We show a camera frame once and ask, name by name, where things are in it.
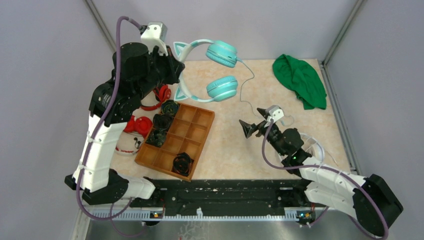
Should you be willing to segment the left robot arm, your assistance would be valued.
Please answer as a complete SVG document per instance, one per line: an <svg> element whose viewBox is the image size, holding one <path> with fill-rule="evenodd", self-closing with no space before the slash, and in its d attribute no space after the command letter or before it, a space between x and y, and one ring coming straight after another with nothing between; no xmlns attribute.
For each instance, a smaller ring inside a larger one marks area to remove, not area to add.
<svg viewBox="0 0 424 240"><path fill-rule="evenodd" d="M147 206L160 202L160 193L147 178L133 178L111 168L118 140L133 112L150 92L179 82L184 64L170 46L164 52L130 42L112 55L111 77L93 92L88 131L78 167L65 184L76 192L77 202L112 204L122 198L139 198Z"/></svg>

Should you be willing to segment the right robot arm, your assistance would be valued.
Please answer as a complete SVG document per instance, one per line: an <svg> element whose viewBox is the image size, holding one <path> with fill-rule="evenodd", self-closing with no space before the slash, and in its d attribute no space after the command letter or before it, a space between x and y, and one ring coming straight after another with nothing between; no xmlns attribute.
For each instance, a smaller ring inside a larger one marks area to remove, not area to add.
<svg viewBox="0 0 424 240"><path fill-rule="evenodd" d="M261 154L270 167L308 182L293 192L297 205L325 205L348 215L367 237L388 238L389 228L404 207L381 176L365 177L340 170L304 150L305 142L297 128L278 128L276 122L284 117L284 112L277 105L258 108L258 112L264 118L258 124L239 121L243 133L246 138L263 138Z"/></svg>

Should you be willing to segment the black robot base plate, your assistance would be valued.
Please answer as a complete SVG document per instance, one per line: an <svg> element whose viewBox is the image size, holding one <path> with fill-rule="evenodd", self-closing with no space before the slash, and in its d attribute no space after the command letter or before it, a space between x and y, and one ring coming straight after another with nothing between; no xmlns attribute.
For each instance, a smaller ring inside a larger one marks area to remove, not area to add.
<svg viewBox="0 0 424 240"><path fill-rule="evenodd" d="M300 179L154 179L149 199L135 198L131 208L160 208L165 216L206 217L282 216L286 208L311 209Z"/></svg>

